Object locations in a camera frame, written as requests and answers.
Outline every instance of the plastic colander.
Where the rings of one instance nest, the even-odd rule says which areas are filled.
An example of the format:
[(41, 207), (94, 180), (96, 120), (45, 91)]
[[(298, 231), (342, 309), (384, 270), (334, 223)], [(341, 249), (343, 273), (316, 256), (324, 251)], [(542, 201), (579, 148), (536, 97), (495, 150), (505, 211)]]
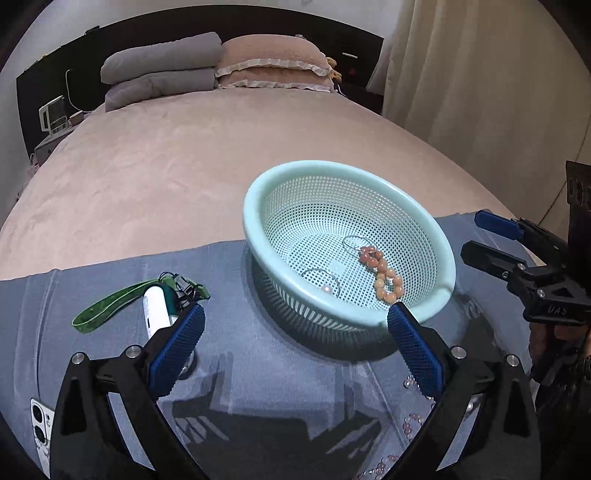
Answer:
[(340, 332), (386, 326), (389, 305), (376, 299), (375, 275), (356, 250), (367, 244), (402, 275), (402, 301), (419, 322), (452, 295), (456, 264), (437, 222), (408, 194), (358, 168), (327, 161), (272, 168), (250, 186), (243, 222), (277, 293), (317, 326)]

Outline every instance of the pink pillow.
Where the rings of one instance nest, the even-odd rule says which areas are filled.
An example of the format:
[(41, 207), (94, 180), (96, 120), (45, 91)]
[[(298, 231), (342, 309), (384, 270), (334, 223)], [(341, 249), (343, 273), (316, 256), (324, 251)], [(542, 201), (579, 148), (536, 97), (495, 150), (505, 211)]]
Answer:
[(329, 77), (319, 77), (310, 70), (290, 70), (271, 67), (256, 67), (236, 70), (218, 79), (220, 88), (262, 87), (299, 88), (316, 92), (334, 92)]
[(222, 44), (216, 77), (251, 67), (311, 70), (320, 77), (330, 73), (326, 57), (313, 43), (286, 35), (246, 35)]

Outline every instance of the pearl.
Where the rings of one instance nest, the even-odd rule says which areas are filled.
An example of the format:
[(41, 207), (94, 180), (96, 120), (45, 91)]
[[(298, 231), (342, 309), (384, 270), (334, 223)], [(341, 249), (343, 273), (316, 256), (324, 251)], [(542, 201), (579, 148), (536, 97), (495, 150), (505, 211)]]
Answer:
[(386, 273), (388, 271), (388, 262), (384, 259), (381, 259), (378, 263), (378, 272)]

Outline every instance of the gray pillow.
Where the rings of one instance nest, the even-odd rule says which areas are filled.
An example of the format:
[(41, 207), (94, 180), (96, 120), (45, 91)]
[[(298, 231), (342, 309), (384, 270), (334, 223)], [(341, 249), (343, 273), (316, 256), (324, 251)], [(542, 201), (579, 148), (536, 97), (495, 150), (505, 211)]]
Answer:
[(215, 69), (147, 73), (140, 78), (119, 83), (105, 95), (105, 111), (117, 110), (130, 103), (165, 95), (207, 92), (215, 85)]
[(215, 67), (222, 57), (222, 40), (215, 32), (113, 53), (100, 69), (100, 81), (108, 85), (146, 73)]

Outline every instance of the metal screw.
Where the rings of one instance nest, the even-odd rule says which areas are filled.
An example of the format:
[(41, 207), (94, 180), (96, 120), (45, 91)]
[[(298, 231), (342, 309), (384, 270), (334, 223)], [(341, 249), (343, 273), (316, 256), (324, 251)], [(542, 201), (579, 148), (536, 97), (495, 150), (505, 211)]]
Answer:
[(84, 360), (84, 354), (82, 352), (75, 353), (72, 355), (72, 363), (74, 365), (80, 365)]
[(518, 367), (519, 357), (517, 355), (507, 355), (507, 363), (512, 367)]
[(142, 352), (142, 349), (137, 346), (137, 345), (132, 345), (127, 347), (127, 350), (125, 351), (125, 355), (128, 358), (136, 358), (140, 355), (140, 353)]
[(462, 358), (466, 358), (467, 353), (461, 346), (455, 346), (452, 348), (452, 355), (458, 360), (461, 360)]

